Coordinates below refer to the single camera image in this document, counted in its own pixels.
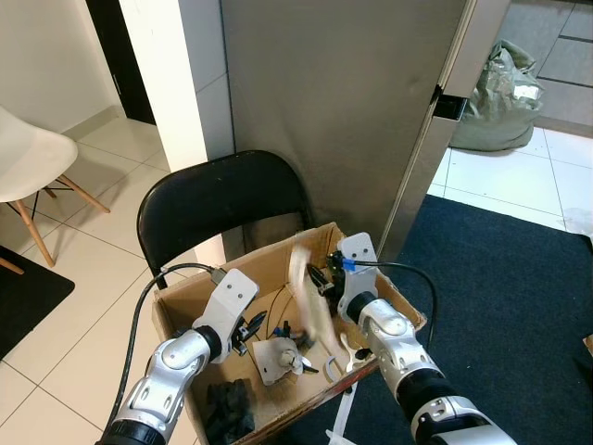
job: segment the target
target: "black chair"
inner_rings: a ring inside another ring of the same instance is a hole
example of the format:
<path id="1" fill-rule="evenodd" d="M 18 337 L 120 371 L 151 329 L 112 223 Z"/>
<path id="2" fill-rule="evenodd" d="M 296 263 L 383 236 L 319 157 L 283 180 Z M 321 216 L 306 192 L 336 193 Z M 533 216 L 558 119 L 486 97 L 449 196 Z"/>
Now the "black chair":
<path id="1" fill-rule="evenodd" d="M 303 228 L 311 227 L 295 172 L 270 152 L 243 151 L 161 179 L 142 201 L 136 228 L 156 276 L 167 262 L 214 235 L 287 213 L 299 213 Z M 158 288 L 167 287 L 159 281 Z"/>

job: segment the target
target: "robotic arm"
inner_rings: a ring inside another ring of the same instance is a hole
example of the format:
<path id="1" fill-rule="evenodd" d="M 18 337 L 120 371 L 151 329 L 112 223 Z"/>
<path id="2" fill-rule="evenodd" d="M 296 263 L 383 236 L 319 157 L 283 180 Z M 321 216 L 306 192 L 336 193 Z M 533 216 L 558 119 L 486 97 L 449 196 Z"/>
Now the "robotic arm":
<path id="1" fill-rule="evenodd" d="M 338 313 L 355 323 L 379 360 L 381 374 L 411 424 L 419 445 L 516 445 L 490 419 L 461 397 L 416 340 L 410 320 L 380 299 L 377 268 L 367 234 L 343 239 L 328 262 L 340 294 Z M 183 394 L 210 362 L 231 350 L 246 353 L 245 340 L 263 320 L 247 326 L 243 314 L 258 287 L 238 270 L 218 283 L 204 314 L 179 338 L 160 344 L 145 376 L 134 386 L 96 445 L 166 445 L 183 408 Z"/>
<path id="2" fill-rule="evenodd" d="M 333 255 L 333 272 L 343 280 L 338 313 L 355 323 L 379 361 L 381 375 L 401 406 L 419 445 L 516 445 L 504 431 L 460 396 L 418 342 L 414 326 L 379 299 L 376 262 L 367 234 L 344 238 Z"/>
<path id="3" fill-rule="evenodd" d="M 96 445 L 166 445 L 183 408 L 183 395 L 208 363 L 247 352 L 263 317 L 247 326 L 243 314 L 258 286 L 236 269 L 218 283 L 203 315 L 179 338 L 161 343 L 115 420 Z"/>

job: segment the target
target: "white plastic strap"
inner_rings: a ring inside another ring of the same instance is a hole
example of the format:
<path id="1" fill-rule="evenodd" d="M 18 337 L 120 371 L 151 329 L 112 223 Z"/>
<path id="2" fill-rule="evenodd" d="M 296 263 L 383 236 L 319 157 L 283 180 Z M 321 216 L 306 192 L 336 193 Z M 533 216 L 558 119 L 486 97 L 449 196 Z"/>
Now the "white plastic strap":
<path id="1" fill-rule="evenodd" d="M 356 445 L 356 443 L 338 436 L 334 431 L 330 431 L 329 429 L 325 430 L 325 434 L 330 438 L 330 445 Z"/>
<path id="2" fill-rule="evenodd" d="M 346 422 L 348 421 L 348 416 L 350 415 L 350 408 L 352 408 L 354 394 L 356 394 L 356 387 L 358 385 L 359 382 L 356 382 L 354 385 L 352 385 L 352 391 L 349 394 L 347 392 L 342 394 L 340 408 L 337 410 L 337 416 L 335 417 L 334 422 L 334 433 L 339 437 L 344 436 Z"/>

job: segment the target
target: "refrigerator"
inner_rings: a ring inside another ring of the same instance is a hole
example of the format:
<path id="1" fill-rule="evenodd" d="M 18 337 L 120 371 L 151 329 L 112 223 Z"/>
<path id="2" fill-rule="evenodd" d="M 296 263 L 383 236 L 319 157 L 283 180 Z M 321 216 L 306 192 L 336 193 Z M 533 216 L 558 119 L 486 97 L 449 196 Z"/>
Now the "refrigerator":
<path id="1" fill-rule="evenodd" d="M 315 223 L 368 232 L 392 261 L 508 6 L 221 0 L 235 149 L 284 158 Z"/>

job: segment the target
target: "plastic bag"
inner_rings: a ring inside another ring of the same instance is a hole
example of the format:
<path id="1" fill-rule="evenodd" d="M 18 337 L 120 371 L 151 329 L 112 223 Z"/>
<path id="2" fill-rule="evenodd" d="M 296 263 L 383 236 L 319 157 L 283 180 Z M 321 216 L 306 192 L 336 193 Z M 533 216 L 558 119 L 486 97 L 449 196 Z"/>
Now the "plastic bag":
<path id="1" fill-rule="evenodd" d="M 497 42 L 450 145 L 480 151 L 526 146 L 542 108 L 543 88 L 531 74 L 535 63 L 511 42 Z"/>
<path id="2" fill-rule="evenodd" d="M 562 212 L 566 232 L 588 236 L 593 245 L 593 213 L 590 210 L 575 208 L 565 209 Z"/>

